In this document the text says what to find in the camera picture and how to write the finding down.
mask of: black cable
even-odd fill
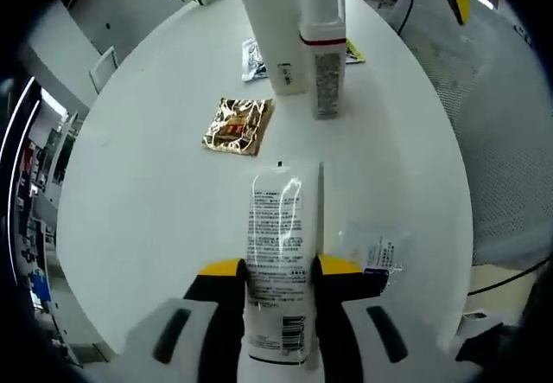
[[[401,35],[401,32],[404,29],[405,24],[407,23],[407,19],[409,18],[409,14],[411,14],[411,10],[413,10],[414,1],[415,0],[411,0],[409,2],[409,8],[407,9],[407,13],[405,14],[404,22],[402,22],[401,26],[399,26],[399,29],[397,30],[397,35]]]
[[[514,275],[504,281],[501,281],[501,282],[497,282],[496,284],[493,284],[493,285],[490,285],[490,286],[486,286],[484,288],[480,288],[479,290],[473,290],[472,292],[469,292],[468,293],[468,296],[470,297],[471,295],[476,295],[476,294],[481,294],[482,292],[486,292],[488,290],[494,290],[495,288],[499,288],[500,286],[503,286],[505,284],[509,284],[510,282],[516,280],[516,279],[519,279],[521,277],[524,277],[526,275],[528,275],[529,273],[532,273],[534,272],[535,270],[541,268],[542,266],[544,266],[546,263],[548,263],[551,259],[551,256],[549,256],[548,258],[545,258],[544,260],[542,260],[541,262],[538,262],[537,264],[535,264],[534,266],[532,266],[531,268],[528,268],[526,271],[522,271],[520,273],[518,273],[517,275]]]

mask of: white bottle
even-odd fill
[[[300,34],[315,119],[336,118],[342,109],[346,68],[344,0],[300,0]]]
[[[297,0],[242,0],[277,95],[307,91]]]

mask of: round table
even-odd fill
[[[190,3],[125,59],[88,114],[67,167],[57,251],[75,296],[111,348],[198,270],[245,256],[250,186],[264,166],[325,165],[325,252],[351,221],[412,237],[394,297],[447,344],[469,286],[467,179],[429,79],[388,24],[346,0],[347,36],[366,57],[346,67],[341,118],[312,118],[308,95],[241,80],[252,37],[240,0]],[[202,147],[221,97],[275,100],[258,156]]]

